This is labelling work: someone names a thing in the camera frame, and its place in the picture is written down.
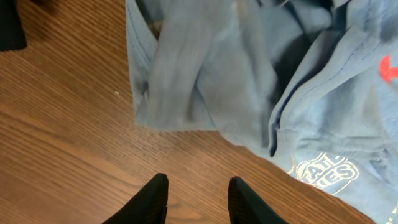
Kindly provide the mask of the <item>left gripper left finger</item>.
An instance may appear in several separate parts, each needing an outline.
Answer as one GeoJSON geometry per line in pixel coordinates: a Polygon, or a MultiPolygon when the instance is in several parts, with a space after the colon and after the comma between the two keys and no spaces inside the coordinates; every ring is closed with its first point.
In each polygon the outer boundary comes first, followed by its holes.
{"type": "Polygon", "coordinates": [[[103,224],[165,224],[168,194],[167,175],[158,173],[103,224]]]}

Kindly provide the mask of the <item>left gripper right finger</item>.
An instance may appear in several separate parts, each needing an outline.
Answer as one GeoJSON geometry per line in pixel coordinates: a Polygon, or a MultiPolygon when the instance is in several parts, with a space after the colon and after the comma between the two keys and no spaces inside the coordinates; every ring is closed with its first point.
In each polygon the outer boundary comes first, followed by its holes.
{"type": "Polygon", "coordinates": [[[228,210],[231,224],[287,224],[238,176],[228,185],[228,210]]]}

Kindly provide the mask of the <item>light blue printed t-shirt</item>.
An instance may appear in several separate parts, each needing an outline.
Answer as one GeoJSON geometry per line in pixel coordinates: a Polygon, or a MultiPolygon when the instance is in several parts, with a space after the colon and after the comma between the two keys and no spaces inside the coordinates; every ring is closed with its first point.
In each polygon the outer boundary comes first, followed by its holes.
{"type": "Polygon", "coordinates": [[[217,131],[397,222],[397,0],[126,1],[136,123],[217,131]]]}

